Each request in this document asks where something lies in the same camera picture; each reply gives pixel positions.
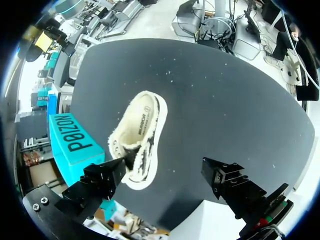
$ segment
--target shoe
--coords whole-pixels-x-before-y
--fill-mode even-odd
[[[148,187],[158,168],[158,143],[168,107],[159,95],[142,91],[131,101],[108,140],[113,159],[126,158],[121,182],[134,190]]]
[[[272,56],[264,56],[263,59],[267,64],[270,64],[272,66],[278,67],[279,60],[275,59],[274,57],[272,57]]]

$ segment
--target black metal bracket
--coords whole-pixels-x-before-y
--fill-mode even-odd
[[[202,162],[202,175],[211,186],[213,194],[217,199],[222,197],[226,201],[236,219],[246,222],[239,233],[241,237],[266,225],[279,224],[293,206],[290,200],[285,201],[284,191],[288,184],[282,184],[265,197],[267,192],[249,180],[247,175],[243,175],[243,169],[237,163],[225,164],[207,157]]]
[[[103,199],[110,200],[116,192],[116,187],[126,174],[125,158],[118,158],[102,164],[90,164],[83,169],[80,180],[62,192],[62,198],[49,188],[40,187],[25,196],[28,204],[34,202],[39,191],[46,191],[44,196],[51,202],[52,208],[58,209],[74,221],[82,224],[86,218],[92,217]]]

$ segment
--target desk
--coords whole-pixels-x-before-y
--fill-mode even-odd
[[[148,223],[172,230],[202,200],[224,203],[202,177],[204,156],[237,162],[268,194],[283,183],[292,189],[301,175],[314,127],[290,94],[230,54],[165,39],[113,41],[85,55],[71,112],[107,159],[109,135],[144,90],[168,107],[157,174],[140,191],[120,184],[114,199]]]

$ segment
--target floor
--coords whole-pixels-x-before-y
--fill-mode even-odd
[[[102,41],[110,42],[124,39],[160,38],[194,43],[195,40],[193,37],[177,36],[171,25],[179,6],[185,2],[186,0],[158,0],[157,4],[150,5],[150,7],[143,9],[138,16],[131,21],[126,29],[126,34],[104,38]],[[215,5],[214,0],[208,0],[208,2],[210,2],[213,6]],[[208,4],[208,2],[205,4],[205,9],[208,11],[213,11],[213,7]],[[226,2],[226,10],[228,10],[229,1]],[[201,9],[202,5],[195,4],[194,7]],[[247,7],[248,6],[245,1],[238,0],[235,5],[235,17],[243,15],[244,10],[246,10]],[[264,60],[264,56],[266,54],[263,51],[262,45],[269,45],[273,50],[276,47],[277,34],[279,31],[274,28],[272,31],[268,32],[267,29],[269,29],[270,24],[263,20],[260,10],[251,11],[250,16],[254,21],[256,21],[261,32],[261,51],[254,60],[247,60],[241,56],[239,56],[239,58],[269,75],[288,92],[292,93],[293,97],[295,97],[294,87],[291,86],[290,88],[290,85],[287,84],[296,83],[296,80],[293,80],[293,77],[290,78],[287,74],[287,60],[284,61],[284,65],[282,66],[283,71],[281,71],[276,65],[270,65]]]

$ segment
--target screw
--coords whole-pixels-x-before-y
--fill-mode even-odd
[[[36,211],[36,212],[40,211],[40,206],[39,206],[39,204],[38,204],[38,203],[33,204],[33,205],[32,205],[32,209],[33,209],[34,211]]]
[[[49,200],[48,200],[48,198],[43,197],[43,198],[41,198],[40,202],[41,202],[43,205],[47,205],[47,204],[49,203]]]

